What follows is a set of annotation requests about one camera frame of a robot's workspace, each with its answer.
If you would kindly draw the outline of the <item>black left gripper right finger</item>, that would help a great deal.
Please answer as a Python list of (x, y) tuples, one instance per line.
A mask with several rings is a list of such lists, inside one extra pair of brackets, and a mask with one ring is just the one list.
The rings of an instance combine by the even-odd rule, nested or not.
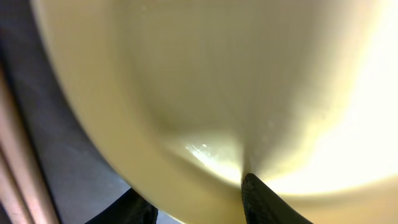
[(247, 224), (312, 224), (253, 173), (243, 178), (241, 198)]

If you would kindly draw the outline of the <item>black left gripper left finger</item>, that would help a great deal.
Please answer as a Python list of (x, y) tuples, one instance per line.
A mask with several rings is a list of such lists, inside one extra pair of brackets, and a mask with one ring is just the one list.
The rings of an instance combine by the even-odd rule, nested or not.
[(129, 189), (86, 224), (156, 224), (158, 209)]

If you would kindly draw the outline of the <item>yellow round plate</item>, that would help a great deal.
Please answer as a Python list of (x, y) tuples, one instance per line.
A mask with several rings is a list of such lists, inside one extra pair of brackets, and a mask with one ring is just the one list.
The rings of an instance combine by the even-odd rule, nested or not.
[(33, 1), (72, 111), (146, 200), (244, 223), (252, 172), (313, 223), (397, 222), (396, 1)]

